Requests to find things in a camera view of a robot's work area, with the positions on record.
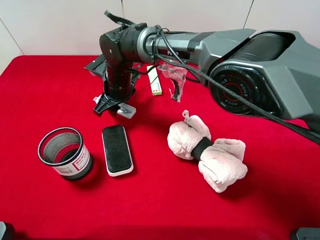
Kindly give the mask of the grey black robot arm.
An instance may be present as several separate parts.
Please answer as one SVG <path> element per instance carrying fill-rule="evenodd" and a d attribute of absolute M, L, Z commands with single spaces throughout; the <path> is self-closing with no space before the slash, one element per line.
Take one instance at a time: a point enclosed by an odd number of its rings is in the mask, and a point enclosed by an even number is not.
<path fill-rule="evenodd" d="M 103 81 L 97 113 L 131 97 L 139 75 L 134 63 L 163 61 L 194 75 L 227 112 L 300 119 L 320 132 L 320 50 L 297 31 L 186 32 L 122 24 L 102 34 L 99 45 L 102 54 L 86 66 Z"/>

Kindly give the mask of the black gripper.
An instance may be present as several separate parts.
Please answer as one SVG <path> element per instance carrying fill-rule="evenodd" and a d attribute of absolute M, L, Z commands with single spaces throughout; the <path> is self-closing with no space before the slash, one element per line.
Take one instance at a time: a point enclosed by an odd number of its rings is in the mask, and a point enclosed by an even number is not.
<path fill-rule="evenodd" d="M 133 67 L 132 61 L 125 61 L 119 65 L 112 65 L 103 61 L 97 68 L 101 74 L 103 83 L 103 93 L 98 103 L 93 109 L 97 115 L 101 115 L 107 110 L 117 111 L 119 104 L 126 102 L 133 94 L 134 87 L 132 80 L 137 76 L 132 76 L 130 69 Z"/>

